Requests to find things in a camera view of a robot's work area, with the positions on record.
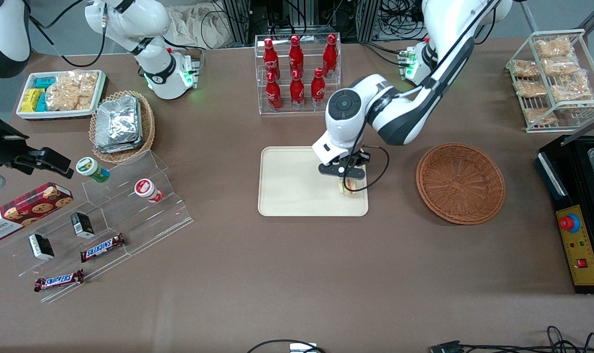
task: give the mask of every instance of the wicker basket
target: wicker basket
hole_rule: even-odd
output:
[[[506,197],[497,165],[481,150],[461,143],[445,143],[426,152],[416,178],[425,204],[456,224],[488,221]]]
[[[106,161],[109,163],[123,163],[127,161],[127,159],[133,158],[146,150],[151,148],[153,145],[153,139],[155,137],[155,120],[153,118],[153,110],[149,106],[149,102],[147,99],[142,96],[142,94],[138,92],[124,90],[122,92],[116,92],[107,96],[104,101],[113,101],[115,99],[121,98],[122,96],[126,96],[129,94],[130,96],[134,96],[138,98],[140,101],[140,113],[142,115],[142,133],[145,139],[145,143],[140,147],[133,150],[126,150],[121,152],[114,152],[114,153],[101,153],[96,148],[93,148],[93,152],[95,156],[102,161]],[[95,134],[96,134],[96,116],[97,111],[93,111],[93,116],[90,118],[90,131],[88,132],[90,136],[90,141],[92,141],[93,145],[95,144]]]

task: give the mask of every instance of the table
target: table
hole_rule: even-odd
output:
[[[330,353],[424,352],[455,339],[545,344],[548,325],[581,342],[594,330],[594,296],[572,294],[533,163],[557,135],[523,132],[503,71],[523,40],[476,48],[416,141],[387,147],[389,171],[369,190],[369,212],[359,218],[257,212],[261,150],[310,145],[325,125],[322,116],[259,116],[252,49],[208,51],[200,88],[174,101],[151,94],[131,55],[103,56],[95,68],[110,78],[109,94],[136,90],[151,103],[153,149],[196,221],[51,305],[39,304],[32,279],[18,279],[11,260],[0,258],[0,353],[243,353],[279,338],[317,342]],[[343,50],[344,86],[373,72],[400,85],[393,65],[359,45]],[[28,71],[68,68],[35,55]],[[72,160],[91,154],[88,120],[14,117],[12,124],[35,147]],[[382,144],[371,129],[365,141]],[[488,223],[456,226],[421,201],[416,165],[445,142],[474,145],[501,168],[506,201]],[[383,166],[374,152],[371,175]],[[0,173],[13,187],[0,191],[0,204],[44,181],[77,192],[86,180]]]

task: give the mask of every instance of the green cylindrical container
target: green cylindrical container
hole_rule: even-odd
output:
[[[103,183],[109,178],[109,170],[103,168],[94,158],[84,157],[77,162],[77,172]]]

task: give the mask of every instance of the red emergency stop button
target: red emergency stop button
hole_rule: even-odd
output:
[[[559,226],[570,233],[575,233],[580,229],[580,219],[575,214],[564,215],[559,219]]]

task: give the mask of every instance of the coca-cola logo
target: coca-cola logo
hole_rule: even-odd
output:
[[[275,69],[277,67],[277,60],[272,62],[265,62],[264,67],[266,67],[267,70]]]

